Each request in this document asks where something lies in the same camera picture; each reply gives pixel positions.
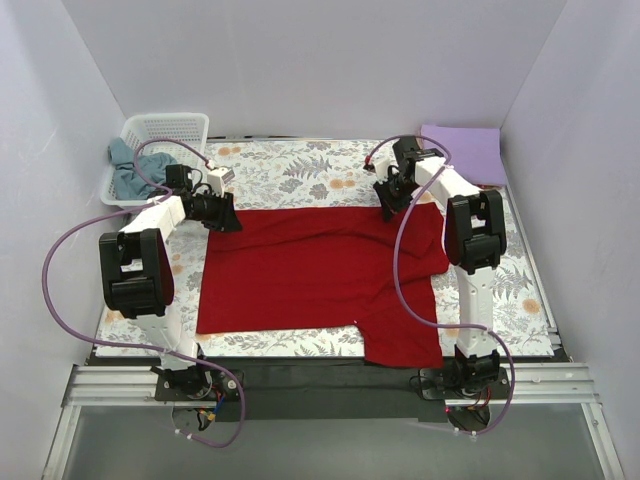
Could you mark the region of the blue-grey t shirt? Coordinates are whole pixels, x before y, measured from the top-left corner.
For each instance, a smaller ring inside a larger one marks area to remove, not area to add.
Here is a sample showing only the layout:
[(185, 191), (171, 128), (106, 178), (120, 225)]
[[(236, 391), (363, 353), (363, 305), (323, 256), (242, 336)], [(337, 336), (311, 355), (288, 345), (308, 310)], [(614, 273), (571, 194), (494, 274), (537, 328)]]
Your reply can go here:
[[(116, 138), (109, 144), (109, 157), (114, 167), (113, 186), (118, 200), (144, 200), (155, 191), (134, 168), (134, 150), (121, 138)], [(166, 167), (176, 164), (174, 157), (162, 152), (138, 157), (138, 165), (143, 176), (159, 185), (166, 182)]]

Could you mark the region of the aluminium rail frame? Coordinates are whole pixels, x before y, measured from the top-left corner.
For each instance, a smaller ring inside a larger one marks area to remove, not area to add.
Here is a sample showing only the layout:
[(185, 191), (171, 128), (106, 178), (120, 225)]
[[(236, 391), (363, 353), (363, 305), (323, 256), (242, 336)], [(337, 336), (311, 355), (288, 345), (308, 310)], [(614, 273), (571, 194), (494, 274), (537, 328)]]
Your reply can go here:
[(78, 367), (47, 479), (621, 479), (589, 369), (525, 363), (468, 411), (429, 400), (409, 371), (364, 365), (246, 368), (248, 419), (157, 401), (145, 367)]

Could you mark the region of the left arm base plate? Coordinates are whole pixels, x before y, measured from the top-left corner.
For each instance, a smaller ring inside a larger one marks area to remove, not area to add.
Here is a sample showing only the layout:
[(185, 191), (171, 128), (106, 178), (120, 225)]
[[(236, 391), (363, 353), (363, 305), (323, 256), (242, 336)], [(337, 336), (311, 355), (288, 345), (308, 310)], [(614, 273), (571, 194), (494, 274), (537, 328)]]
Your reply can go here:
[(217, 401), (225, 397), (238, 401), (238, 386), (244, 382), (242, 370), (228, 374), (202, 366), (191, 366), (184, 370), (169, 370), (153, 366), (150, 371), (157, 375), (154, 398), (158, 401)]

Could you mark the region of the folded purple t shirt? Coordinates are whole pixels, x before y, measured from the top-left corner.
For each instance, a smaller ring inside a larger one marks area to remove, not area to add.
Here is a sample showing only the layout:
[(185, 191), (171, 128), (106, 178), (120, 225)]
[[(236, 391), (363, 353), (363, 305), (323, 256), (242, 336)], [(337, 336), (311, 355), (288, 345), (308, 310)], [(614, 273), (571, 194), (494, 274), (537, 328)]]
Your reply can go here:
[(498, 129), (422, 125), (420, 134), (443, 144), (452, 154), (451, 164), (455, 170), (470, 183), (507, 185)]

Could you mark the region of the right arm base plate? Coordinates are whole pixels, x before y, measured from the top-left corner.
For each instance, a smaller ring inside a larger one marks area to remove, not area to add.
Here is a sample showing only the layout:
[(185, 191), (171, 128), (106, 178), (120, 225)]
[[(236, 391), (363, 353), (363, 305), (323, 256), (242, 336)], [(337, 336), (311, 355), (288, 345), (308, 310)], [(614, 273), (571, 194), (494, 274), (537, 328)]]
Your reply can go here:
[(463, 380), (452, 365), (443, 368), (424, 368), (418, 372), (418, 390), (428, 400), (473, 400), (490, 393), (492, 399), (503, 400), (511, 384), (504, 368), (494, 379)]

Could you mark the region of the floral tablecloth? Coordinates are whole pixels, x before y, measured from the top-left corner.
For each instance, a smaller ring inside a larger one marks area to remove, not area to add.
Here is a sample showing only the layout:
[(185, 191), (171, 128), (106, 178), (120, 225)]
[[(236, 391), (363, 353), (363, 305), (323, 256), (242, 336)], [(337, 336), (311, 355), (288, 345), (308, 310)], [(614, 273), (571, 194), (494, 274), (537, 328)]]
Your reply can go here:
[[(235, 206), (243, 209), (284, 209), (332, 206), (378, 206), (374, 178), (364, 171), (373, 140), (255, 140), (209, 143), (206, 156), (216, 166), (233, 170), (230, 189)], [(502, 188), (507, 251), (494, 289), (494, 328), (515, 357), (550, 357), (557, 342), (530, 261), (509, 192)], [(171, 235), (175, 282), (173, 306), (189, 336), (197, 323), (205, 262), (206, 230), (196, 222), (182, 223)], [(359, 331), (352, 327), (275, 330), (199, 335), (211, 357), (350, 357), (364, 355)]]

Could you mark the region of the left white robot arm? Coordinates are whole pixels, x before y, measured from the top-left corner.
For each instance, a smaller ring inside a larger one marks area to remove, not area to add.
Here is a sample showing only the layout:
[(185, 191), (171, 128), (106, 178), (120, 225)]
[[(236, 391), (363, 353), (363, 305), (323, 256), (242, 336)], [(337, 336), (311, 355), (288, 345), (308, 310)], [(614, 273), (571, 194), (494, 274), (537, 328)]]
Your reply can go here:
[(185, 220), (214, 232), (241, 231), (234, 195), (227, 188), (233, 177), (232, 170), (217, 168), (207, 174), (205, 183), (195, 183), (190, 167), (169, 165), (161, 187), (147, 200), (149, 207), (121, 230), (99, 239), (107, 307), (134, 321), (144, 344), (160, 349), (160, 365), (152, 370), (165, 387), (193, 400), (210, 395), (213, 377), (195, 361), (199, 346), (173, 307), (169, 237)]

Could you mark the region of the red t shirt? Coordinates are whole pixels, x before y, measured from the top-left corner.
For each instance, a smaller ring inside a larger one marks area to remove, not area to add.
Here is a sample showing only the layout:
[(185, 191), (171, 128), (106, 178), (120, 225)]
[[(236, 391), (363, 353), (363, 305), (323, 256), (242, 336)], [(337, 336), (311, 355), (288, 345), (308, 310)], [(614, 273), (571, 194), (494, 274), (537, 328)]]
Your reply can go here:
[(449, 261), (433, 203), (383, 220), (374, 207), (245, 210), (243, 230), (208, 237), (200, 335), (355, 326), (369, 362), (443, 364), (431, 279)]

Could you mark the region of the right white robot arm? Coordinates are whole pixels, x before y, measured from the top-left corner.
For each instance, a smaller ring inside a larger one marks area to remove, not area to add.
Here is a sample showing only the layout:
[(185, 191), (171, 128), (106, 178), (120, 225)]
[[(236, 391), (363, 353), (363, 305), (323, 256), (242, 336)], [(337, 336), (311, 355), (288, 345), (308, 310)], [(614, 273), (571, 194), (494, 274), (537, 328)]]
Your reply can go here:
[(376, 176), (373, 185), (386, 221), (401, 216), (407, 227), (424, 193), (445, 209), (443, 248), (458, 283), (459, 320), (454, 356), (428, 377), (430, 388), (475, 397), (500, 376), (500, 356), (508, 351), (493, 329), (493, 289), (507, 249), (501, 194), (465, 180), (441, 142), (422, 135), (387, 138), (394, 158), (378, 160), (370, 151), (364, 168)]

